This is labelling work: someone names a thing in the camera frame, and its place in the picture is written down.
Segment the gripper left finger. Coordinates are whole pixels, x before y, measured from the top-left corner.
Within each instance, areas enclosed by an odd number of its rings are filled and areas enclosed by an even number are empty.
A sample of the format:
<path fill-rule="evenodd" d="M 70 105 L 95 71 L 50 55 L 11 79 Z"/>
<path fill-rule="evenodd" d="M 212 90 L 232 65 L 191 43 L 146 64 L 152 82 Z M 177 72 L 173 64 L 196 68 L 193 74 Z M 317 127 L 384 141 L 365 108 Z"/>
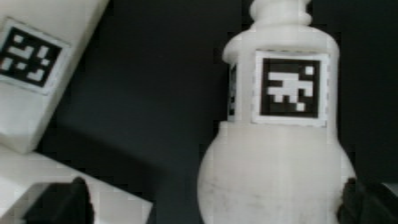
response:
<path fill-rule="evenodd" d="M 26 224 L 95 224 L 95 205 L 82 177 L 52 183 L 24 215 Z"/>

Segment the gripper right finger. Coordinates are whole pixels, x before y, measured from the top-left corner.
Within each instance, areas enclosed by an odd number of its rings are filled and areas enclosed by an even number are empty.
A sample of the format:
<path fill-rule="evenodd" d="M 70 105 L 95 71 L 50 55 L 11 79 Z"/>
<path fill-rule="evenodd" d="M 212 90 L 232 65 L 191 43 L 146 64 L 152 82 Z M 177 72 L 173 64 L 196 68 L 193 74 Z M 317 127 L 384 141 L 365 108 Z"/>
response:
<path fill-rule="evenodd" d="M 398 183 L 363 183 L 351 178 L 342 199 L 340 224 L 398 224 Z"/>

